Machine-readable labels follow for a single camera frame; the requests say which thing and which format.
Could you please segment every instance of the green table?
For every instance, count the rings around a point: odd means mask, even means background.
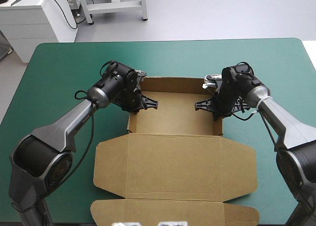
[[[274,100],[302,122],[316,126],[316,72],[294,38],[164,42],[47,43],[37,47],[0,125],[0,221],[19,221],[8,198],[9,155],[34,128],[52,123],[78,103],[74,93],[99,79],[100,66],[118,60],[149,76],[204,77],[247,61],[271,89]],[[95,146],[127,133],[128,113],[115,105],[95,115],[92,148],[77,172],[47,198],[55,222],[93,222],[90,205],[96,199],[117,198],[93,185]],[[87,124],[76,136],[78,161],[90,136]],[[248,122],[224,121],[224,136],[253,146],[258,159],[258,189],[232,200],[252,206],[261,224],[281,224],[296,201],[275,164],[273,144],[257,114]]]

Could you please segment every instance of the white cabinet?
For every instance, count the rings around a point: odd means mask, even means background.
[[[45,42],[74,42],[77,29],[67,24],[53,0],[15,0],[0,4],[0,31],[23,62],[29,62],[37,45]],[[57,0],[69,23],[76,27],[67,0]]]

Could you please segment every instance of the floor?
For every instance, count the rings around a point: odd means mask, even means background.
[[[94,15],[76,42],[295,37],[316,67],[315,1],[147,0],[148,21],[140,11]],[[0,62],[0,122],[26,66],[15,52]]]

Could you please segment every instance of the open cardboard box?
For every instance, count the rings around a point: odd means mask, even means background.
[[[131,114],[129,134],[98,145],[94,184],[125,199],[91,205],[98,226],[187,221],[189,226],[256,226],[259,213],[223,203],[257,188],[256,154],[221,137],[222,120],[195,111],[209,98],[203,79],[149,77],[143,94],[158,109]]]

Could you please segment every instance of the white label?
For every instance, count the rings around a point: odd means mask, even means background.
[[[141,223],[113,223],[112,226],[142,226]]]
[[[158,226],[189,226],[188,222],[160,222]]]

